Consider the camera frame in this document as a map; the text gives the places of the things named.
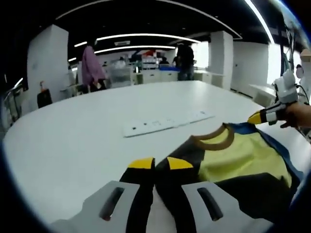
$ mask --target blue jeans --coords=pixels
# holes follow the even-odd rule
[[[178,81],[190,81],[193,80],[194,67],[190,66],[187,69],[181,69],[178,73]]]

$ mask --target brown collar trim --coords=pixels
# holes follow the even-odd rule
[[[201,140],[208,140],[208,139],[212,139],[212,138],[215,138],[221,135],[226,129],[228,129],[228,137],[223,142],[217,143],[217,144],[208,144],[208,143],[201,142]],[[223,124],[219,129],[217,129],[216,131],[210,134],[201,135],[201,136],[192,135],[190,136],[190,140],[192,140],[196,144],[196,146],[204,150],[224,150],[230,147],[231,144],[233,143],[234,131],[230,126]]]

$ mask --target pink shirt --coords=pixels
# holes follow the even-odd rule
[[[84,85],[89,85],[92,79],[106,79],[103,68],[99,64],[94,50],[91,46],[84,49],[82,57],[82,82]]]

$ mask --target window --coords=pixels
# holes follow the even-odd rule
[[[284,47],[284,53],[289,59],[290,52],[289,48]],[[280,77],[281,73],[281,49],[280,45],[277,44],[270,44],[268,46],[268,78],[267,84],[272,84],[273,81]],[[300,53],[294,51],[293,54],[294,58],[294,76],[296,79],[296,83],[299,83],[299,79],[296,77],[296,66],[301,64]]]
[[[196,60],[195,66],[199,68],[208,67],[208,41],[193,43],[191,48],[193,50],[194,59]]]

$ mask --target robotic arm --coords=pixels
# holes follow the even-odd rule
[[[276,79],[274,86],[278,101],[268,108],[255,112],[247,122],[251,124],[268,122],[269,125],[274,125],[278,120],[284,118],[286,108],[289,105],[298,102],[295,77],[291,70],[287,70],[282,77]]]

